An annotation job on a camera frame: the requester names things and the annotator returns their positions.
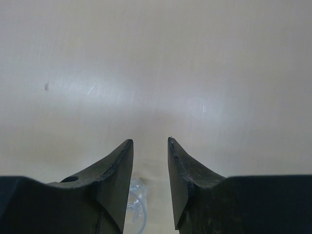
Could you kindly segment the clear glass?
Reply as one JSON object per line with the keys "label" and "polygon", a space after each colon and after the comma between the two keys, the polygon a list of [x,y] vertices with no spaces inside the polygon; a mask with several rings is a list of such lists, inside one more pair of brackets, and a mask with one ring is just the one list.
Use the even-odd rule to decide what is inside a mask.
{"label": "clear glass", "polygon": [[130,181],[124,234],[142,234],[147,225],[147,188],[139,178]]}

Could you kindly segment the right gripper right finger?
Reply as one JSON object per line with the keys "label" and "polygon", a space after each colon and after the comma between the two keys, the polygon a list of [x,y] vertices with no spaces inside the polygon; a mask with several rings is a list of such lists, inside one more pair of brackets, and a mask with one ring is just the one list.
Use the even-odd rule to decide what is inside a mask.
{"label": "right gripper right finger", "polygon": [[168,139],[175,229],[181,234],[309,234],[310,175],[223,177]]}

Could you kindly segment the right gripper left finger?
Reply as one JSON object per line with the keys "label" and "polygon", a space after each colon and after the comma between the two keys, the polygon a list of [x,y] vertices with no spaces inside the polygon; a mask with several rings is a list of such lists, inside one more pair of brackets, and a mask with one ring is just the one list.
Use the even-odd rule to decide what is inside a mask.
{"label": "right gripper left finger", "polygon": [[0,178],[3,234],[120,234],[133,168],[128,139],[108,156],[60,182]]}

